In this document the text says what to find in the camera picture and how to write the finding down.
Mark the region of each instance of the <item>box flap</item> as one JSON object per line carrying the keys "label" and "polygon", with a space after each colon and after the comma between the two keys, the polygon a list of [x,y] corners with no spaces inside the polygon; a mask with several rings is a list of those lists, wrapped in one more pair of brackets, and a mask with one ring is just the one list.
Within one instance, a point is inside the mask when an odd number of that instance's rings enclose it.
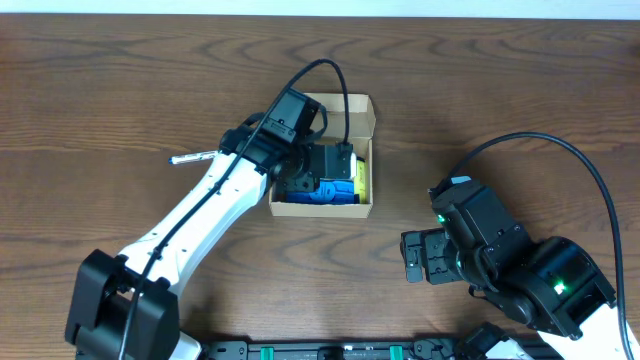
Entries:
{"label": "box flap", "polygon": [[[327,108],[328,123],[325,137],[341,139],[344,137],[344,101],[342,94],[306,93]],[[349,137],[371,138],[376,126],[376,117],[369,95],[349,94]],[[322,114],[313,119],[311,129],[322,129]]]}

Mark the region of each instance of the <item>yellow object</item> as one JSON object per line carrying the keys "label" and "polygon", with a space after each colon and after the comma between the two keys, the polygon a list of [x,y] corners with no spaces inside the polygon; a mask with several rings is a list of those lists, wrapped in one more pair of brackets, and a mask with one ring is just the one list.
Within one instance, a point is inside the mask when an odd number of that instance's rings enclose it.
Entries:
{"label": "yellow object", "polygon": [[356,162],[356,177],[353,179],[353,192],[360,197],[360,204],[367,203],[366,164],[358,159]]}

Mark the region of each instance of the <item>cardboard box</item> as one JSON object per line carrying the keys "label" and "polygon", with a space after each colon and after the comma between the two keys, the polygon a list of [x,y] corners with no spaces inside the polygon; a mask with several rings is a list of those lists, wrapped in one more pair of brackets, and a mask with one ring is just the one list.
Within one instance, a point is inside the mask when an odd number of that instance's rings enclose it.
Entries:
{"label": "cardboard box", "polygon": [[[328,126],[322,143],[336,143],[344,137],[344,101],[342,94],[307,94],[327,108]],[[376,117],[369,95],[349,95],[349,142],[356,155],[365,160],[366,203],[346,205],[309,205],[273,201],[274,187],[269,192],[269,207],[273,216],[366,218],[373,207],[373,130]],[[311,124],[322,129],[320,112]]]}

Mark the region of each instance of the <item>blue object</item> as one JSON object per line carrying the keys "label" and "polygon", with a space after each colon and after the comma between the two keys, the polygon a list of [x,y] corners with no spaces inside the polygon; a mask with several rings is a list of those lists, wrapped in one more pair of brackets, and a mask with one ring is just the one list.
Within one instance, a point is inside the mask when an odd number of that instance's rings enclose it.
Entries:
{"label": "blue object", "polygon": [[354,186],[351,181],[320,181],[318,190],[314,192],[288,192],[287,202],[299,204],[356,204]]}

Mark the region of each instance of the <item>green clip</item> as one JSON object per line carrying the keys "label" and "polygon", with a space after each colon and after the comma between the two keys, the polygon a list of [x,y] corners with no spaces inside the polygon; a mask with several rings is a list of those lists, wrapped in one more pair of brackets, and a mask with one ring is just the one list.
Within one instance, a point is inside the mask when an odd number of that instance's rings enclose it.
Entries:
{"label": "green clip", "polygon": [[260,360],[273,360],[273,348],[261,348]]}
{"label": "green clip", "polygon": [[389,352],[391,353],[391,360],[404,359],[404,356],[402,355],[402,346],[399,346],[399,345],[390,346]]}

